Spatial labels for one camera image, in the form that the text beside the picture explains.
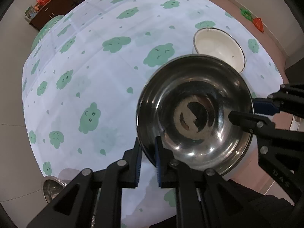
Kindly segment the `small white enamel bowl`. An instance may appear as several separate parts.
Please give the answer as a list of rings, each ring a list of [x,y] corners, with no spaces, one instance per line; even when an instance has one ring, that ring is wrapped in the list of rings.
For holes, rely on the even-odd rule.
[[[228,33],[217,28],[199,29],[193,37],[193,52],[220,59],[239,74],[244,71],[245,54],[239,43]]]

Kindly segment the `small steel bowl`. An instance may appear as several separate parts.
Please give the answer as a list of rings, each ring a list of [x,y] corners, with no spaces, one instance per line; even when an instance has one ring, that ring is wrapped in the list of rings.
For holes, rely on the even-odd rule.
[[[232,111],[253,113],[241,75],[207,55],[172,59],[151,76],[140,95],[136,120],[140,145],[156,163],[155,139],[190,168],[226,175],[242,160],[252,135],[233,125]]]

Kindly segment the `cloud pattern tablecloth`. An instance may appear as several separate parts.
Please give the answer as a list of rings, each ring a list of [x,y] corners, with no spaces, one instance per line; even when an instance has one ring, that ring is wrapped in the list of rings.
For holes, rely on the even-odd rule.
[[[259,41],[209,0],[85,0],[43,37],[23,67],[31,149],[44,176],[71,179],[106,168],[135,143],[140,93],[160,65],[193,51],[214,26],[242,47],[251,95],[282,77]]]

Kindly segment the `orange toy on floor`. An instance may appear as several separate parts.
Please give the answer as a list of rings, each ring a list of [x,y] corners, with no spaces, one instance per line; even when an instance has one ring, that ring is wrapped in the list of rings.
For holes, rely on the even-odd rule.
[[[253,24],[260,32],[264,32],[263,23],[262,23],[261,18],[259,18],[259,17],[254,18]]]

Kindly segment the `green toy on floor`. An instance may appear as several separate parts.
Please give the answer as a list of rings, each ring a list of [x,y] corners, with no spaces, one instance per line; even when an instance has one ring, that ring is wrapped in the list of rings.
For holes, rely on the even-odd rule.
[[[242,9],[240,8],[240,12],[241,12],[241,15],[247,19],[248,21],[251,21],[253,22],[253,16],[251,15],[251,13],[247,10],[247,9]]]

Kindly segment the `green plastic stool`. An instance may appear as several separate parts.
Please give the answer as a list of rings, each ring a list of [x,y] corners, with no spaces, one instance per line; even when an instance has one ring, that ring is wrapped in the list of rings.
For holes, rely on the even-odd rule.
[[[33,40],[31,51],[35,49],[38,43],[43,39],[43,37],[63,18],[63,15],[57,15],[48,21],[42,29],[38,32],[35,39]]]

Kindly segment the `dark wooden sideboard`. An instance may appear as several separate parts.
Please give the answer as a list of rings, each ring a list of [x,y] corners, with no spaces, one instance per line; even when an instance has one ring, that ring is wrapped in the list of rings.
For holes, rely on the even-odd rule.
[[[40,31],[42,27],[57,15],[67,15],[85,0],[50,0],[30,20],[29,24]]]

